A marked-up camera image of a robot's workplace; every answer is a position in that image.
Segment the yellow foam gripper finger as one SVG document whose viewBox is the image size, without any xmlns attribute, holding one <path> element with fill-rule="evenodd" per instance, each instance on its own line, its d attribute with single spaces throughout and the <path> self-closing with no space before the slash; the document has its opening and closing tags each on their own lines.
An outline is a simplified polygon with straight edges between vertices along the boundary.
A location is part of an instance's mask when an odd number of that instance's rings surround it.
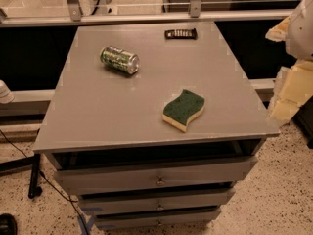
<svg viewBox="0 0 313 235">
<path fill-rule="evenodd" d="M 290 17 L 284 18 L 282 21 L 267 31 L 265 38 L 274 42 L 285 41 L 289 27 L 289 21 Z"/>
<path fill-rule="evenodd" d="M 290 69 L 281 67 L 273 92 L 268 118 L 284 125 L 313 96 L 313 62 L 297 60 Z"/>
</svg>

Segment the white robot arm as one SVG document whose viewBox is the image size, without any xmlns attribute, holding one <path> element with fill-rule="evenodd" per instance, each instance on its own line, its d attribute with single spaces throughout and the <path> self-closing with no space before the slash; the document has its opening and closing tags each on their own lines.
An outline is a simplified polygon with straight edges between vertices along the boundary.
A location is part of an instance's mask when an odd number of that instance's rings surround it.
<svg viewBox="0 0 313 235">
<path fill-rule="evenodd" d="M 313 96 L 313 0 L 302 0 L 265 37 L 284 41 L 286 52 L 296 58 L 293 66 L 281 67 L 277 73 L 268 108 L 268 118 L 282 126 Z"/>
</svg>

